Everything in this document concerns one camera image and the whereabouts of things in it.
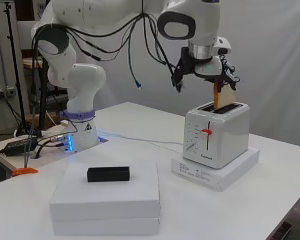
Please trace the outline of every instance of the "white cardboard box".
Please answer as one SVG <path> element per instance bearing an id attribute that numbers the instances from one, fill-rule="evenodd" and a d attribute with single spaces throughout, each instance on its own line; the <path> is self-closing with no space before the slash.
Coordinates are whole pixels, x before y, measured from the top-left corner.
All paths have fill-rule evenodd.
<path id="1" fill-rule="evenodd" d="M 59 236 L 157 234 L 160 199 L 156 163 L 106 162 L 96 153 L 85 154 L 83 161 L 80 159 L 70 163 L 58 184 L 50 201 L 55 234 Z M 111 166 L 129 166 L 130 181 L 87 182 L 89 167 Z"/>
<path id="2" fill-rule="evenodd" d="M 147 236 L 159 233 L 158 218 L 53 222 L 55 236 Z"/>
<path id="3" fill-rule="evenodd" d="M 217 191 L 224 191 L 258 163 L 259 153 L 260 150 L 249 148 L 222 169 L 213 169 L 180 155 L 171 160 L 171 170 Z"/>

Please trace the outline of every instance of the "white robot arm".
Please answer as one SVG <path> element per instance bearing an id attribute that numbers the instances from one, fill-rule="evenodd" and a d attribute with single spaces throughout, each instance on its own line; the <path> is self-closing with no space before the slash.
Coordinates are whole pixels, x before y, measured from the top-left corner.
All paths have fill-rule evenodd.
<path id="1" fill-rule="evenodd" d="M 181 59 L 172 74 L 178 91 L 186 74 L 195 74 L 223 86 L 225 73 L 230 72 L 219 57 L 231 51 L 225 38 L 217 31 L 220 20 L 219 0 L 52 0 L 41 21 L 33 28 L 34 42 L 50 68 L 48 78 L 69 91 L 67 116 L 75 123 L 65 132 L 75 132 L 67 137 L 68 151 L 81 151 L 98 144 L 93 121 L 93 98 L 105 82 L 105 72 L 97 65 L 76 64 L 67 27 L 89 29 L 102 36 L 128 17 L 143 13 L 161 14 L 159 32 L 172 40 L 189 40 L 182 49 Z M 99 58 L 81 49 L 86 55 Z"/>

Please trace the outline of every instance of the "white toaster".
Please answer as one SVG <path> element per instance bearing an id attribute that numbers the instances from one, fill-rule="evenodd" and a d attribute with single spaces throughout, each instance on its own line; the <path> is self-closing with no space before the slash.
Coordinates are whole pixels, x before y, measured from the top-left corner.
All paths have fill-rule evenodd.
<path id="1" fill-rule="evenodd" d="M 208 103 L 187 113 L 183 157 L 220 169 L 248 149 L 250 108 L 233 103 L 214 110 Z"/>

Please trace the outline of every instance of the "orange object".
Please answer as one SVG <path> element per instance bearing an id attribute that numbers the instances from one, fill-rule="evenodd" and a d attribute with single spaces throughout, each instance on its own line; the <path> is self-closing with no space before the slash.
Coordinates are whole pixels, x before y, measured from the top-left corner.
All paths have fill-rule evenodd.
<path id="1" fill-rule="evenodd" d="M 35 174 L 39 171 L 34 168 L 17 168 L 12 172 L 12 177 L 25 175 L 25 174 Z"/>
<path id="2" fill-rule="evenodd" d="M 214 96 L 214 109 L 217 109 L 219 103 L 218 82 L 214 83 L 213 96 Z"/>

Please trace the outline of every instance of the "table surface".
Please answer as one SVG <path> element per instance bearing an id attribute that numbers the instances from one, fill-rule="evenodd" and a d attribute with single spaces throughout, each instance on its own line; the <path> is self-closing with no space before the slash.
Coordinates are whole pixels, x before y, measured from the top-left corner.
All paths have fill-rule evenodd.
<path id="1" fill-rule="evenodd" d="M 124 103 L 97 111 L 99 130 L 166 142 L 183 142 L 184 117 Z M 149 143 L 108 135 L 105 143 L 0 183 L 0 240 L 66 240 L 55 237 L 49 201 L 69 162 L 112 148 L 113 158 L 157 161 L 161 197 L 160 234 L 133 239 L 266 239 L 300 198 L 300 147 L 251 135 L 260 163 L 225 192 L 215 192 L 170 170 L 182 145 Z M 74 240 L 104 237 L 72 237 Z M 132 239 L 107 237 L 106 239 Z"/>

